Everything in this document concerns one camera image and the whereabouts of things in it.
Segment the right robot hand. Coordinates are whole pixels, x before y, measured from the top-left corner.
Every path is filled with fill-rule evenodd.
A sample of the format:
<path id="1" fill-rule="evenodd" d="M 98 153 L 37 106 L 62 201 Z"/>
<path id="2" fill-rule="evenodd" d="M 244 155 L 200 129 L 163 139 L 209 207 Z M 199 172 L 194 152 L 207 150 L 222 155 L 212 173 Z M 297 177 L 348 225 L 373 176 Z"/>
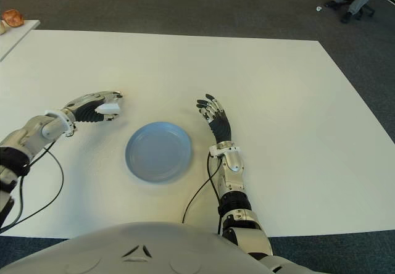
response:
<path id="1" fill-rule="evenodd" d="M 217 144 L 232 140 L 228 117 L 218 99 L 206 94 L 205 99 L 197 100 L 196 107 L 209 125 Z"/>

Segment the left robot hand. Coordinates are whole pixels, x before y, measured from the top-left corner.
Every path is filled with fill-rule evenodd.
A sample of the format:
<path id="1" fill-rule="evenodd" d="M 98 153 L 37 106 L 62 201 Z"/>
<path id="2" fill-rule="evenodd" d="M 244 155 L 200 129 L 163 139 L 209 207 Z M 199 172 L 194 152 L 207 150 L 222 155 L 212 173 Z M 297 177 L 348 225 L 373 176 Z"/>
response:
<path id="1" fill-rule="evenodd" d="M 97 93 L 89 93 L 68 102 L 63 112 L 73 116 L 73 122 L 109 122 L 116 119 L 119 114 L 112 112 L 102 114 L 97 109 L 104 104 L 116 103 L 123 95 L 119 91 L 100 91 Z"/>

